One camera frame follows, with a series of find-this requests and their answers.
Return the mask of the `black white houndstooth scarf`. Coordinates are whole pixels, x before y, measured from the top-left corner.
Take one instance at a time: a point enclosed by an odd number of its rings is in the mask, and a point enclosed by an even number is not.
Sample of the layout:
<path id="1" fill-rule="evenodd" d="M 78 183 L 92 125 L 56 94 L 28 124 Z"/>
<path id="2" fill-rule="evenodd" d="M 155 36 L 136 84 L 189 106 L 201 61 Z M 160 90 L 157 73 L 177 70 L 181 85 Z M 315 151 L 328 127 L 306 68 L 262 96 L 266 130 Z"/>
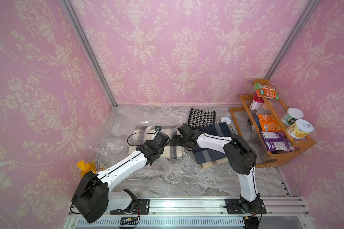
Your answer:
<path id="1" fill-rule="evenodd" d="M 191 129 L 199 129 L 214 125 L 216 123 L 216 112 L 191 108 L 188 125 Z"/>

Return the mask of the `navy grey checked scarf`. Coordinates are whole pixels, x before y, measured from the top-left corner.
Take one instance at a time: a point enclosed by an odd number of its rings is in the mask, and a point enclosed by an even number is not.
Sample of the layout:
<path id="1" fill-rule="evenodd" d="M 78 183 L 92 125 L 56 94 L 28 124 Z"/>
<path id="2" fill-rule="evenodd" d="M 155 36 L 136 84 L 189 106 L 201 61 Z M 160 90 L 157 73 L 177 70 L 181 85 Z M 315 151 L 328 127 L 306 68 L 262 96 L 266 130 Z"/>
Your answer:
<path id="1" fill-rule="evenodd" d="M 226 123 L 202 127 L 199 128 L 198 131 L 219 137 L 232 137 L 230 128 Z M 208 148 L 197 148 L 193 150 L 193 154 L 198 164 L 203 164 L 206 162 L 217 161 L 219 159 L 226 158 L 225 153 Z"/>

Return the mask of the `clear plastic vacuum bag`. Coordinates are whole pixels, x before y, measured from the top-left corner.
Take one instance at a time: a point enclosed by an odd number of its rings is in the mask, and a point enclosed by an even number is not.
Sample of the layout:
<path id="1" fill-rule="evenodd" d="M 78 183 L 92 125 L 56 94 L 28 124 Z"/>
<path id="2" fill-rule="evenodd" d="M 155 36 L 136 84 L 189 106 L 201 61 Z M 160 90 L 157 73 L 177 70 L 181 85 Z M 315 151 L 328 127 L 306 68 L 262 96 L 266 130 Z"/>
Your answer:
<path id="1" fill-rule="evenodd" d="M 183 107 L 121 107 L 88 134 L 84 145 L 97 153 L 102 166 L 109 168 L 129 155 L 127 139 L 137 126 L 179 127 L 187 123 L 187 119 L 188 109 Z M 172 172 L 183 159 L 192 157 L 191 152 L 183 149 L 179 159 L 166 159 L 161 155 L 151 167 L 144 168 L 143 173 Z"/>

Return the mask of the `beige plaid scarf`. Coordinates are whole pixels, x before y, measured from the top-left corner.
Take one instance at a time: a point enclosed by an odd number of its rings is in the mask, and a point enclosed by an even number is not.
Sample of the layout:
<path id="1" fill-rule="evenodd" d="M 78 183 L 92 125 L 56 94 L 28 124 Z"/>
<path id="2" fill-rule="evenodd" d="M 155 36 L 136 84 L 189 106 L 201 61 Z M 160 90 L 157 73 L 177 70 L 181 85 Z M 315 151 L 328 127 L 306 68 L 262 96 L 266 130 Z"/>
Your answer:
<path id="1" fill-rule="evenodd" d="M 207 168 L 212 167 L 214 165 L 218 165 L 218 164 L 222 164 L 222 163 L 226 163 L 226 162 L 228 162 L 228 159 L 227 158 L 222 158 L 222 159 L 219 159 L 219 160 L 202 163 L 202 164 L 200 164 L 200 167 L 203 168 L 203 169 L 207 169 Z"/>

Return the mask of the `cream grey plaid scarf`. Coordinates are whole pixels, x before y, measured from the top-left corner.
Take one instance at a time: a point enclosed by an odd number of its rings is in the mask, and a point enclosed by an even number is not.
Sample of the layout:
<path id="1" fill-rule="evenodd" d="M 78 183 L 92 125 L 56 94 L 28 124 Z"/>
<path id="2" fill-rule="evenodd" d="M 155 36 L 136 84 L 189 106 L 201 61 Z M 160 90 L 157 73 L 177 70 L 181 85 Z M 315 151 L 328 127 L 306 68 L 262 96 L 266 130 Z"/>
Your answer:
<path id="1" fill-rule="evenodd" d="M 184 149 L 177 145 L 177 136 L 180 135 L 177 131 L 178 126 L 161 126 L 161 132 L 168 135 L 171 139 L 165 148 L 162 156 L 166 159 L 179 159 L 183 156 Z M 157 133 L 155 133 L 155 126 L 137 126 L 133 134 L 128 137 L 129 154 L 131 154 L 136 146 L 143 144 L 146 140 L 153 140 Z"/>

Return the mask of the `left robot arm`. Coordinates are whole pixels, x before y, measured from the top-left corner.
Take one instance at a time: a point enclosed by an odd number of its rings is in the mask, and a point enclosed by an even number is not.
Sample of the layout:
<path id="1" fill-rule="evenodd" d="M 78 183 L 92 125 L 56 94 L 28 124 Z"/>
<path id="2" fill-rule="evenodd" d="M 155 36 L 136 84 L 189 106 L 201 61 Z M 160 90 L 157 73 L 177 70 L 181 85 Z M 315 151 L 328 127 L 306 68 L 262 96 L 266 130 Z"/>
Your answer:
<path id="1" fill-rule="evenodd" d="M 97 173 L 87 172 L 80 180 L 71 205 L 76 207 L 87 223 L 95 222 L 106 212 L 137 212 L 138 198 L 130 190 L 112 190 L 135 171 L 152 165 L 163 154 L 170 141 L 169 136 L 159 132 L 153 140 L 136 146 L 132 154 L 108 169 Z"/>

